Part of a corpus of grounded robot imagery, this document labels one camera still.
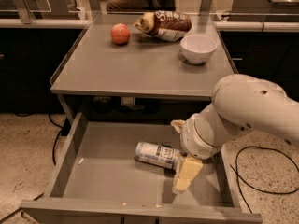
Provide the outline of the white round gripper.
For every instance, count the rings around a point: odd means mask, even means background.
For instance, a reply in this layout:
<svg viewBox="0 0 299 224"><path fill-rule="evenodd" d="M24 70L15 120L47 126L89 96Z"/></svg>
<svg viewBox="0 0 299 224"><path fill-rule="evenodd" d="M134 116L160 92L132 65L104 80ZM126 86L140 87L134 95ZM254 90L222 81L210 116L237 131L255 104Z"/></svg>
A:
<svg viewBox="0 0 299 224"><path fill-rule="evenodd" d="M191 115L186 121L172 120L170 125L180 133L180 143L183 150L191 155L180 156L176 166L172 191L175 194L180 194L188 189L202 170L203 163L201 160L211 158L221 149L210 145L200 134L201 128L207 131L210 126L205 118L198 113Z"/></svg>

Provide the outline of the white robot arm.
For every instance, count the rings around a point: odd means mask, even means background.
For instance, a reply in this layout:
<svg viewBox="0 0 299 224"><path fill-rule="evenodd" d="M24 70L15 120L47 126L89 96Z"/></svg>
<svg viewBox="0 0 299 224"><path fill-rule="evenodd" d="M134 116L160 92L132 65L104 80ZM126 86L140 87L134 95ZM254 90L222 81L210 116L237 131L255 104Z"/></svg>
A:
<svg viewBox="0 0 299 224"><path fill-rule="evenodd" d="M223 144L253 130L270 133L299 147L299 103L277 84L234 74L220 79L211 103L186 120L171 125L180 135L187 156L179 158L173 192L184 192L200 173L203 161L221 151Z"/></svg>

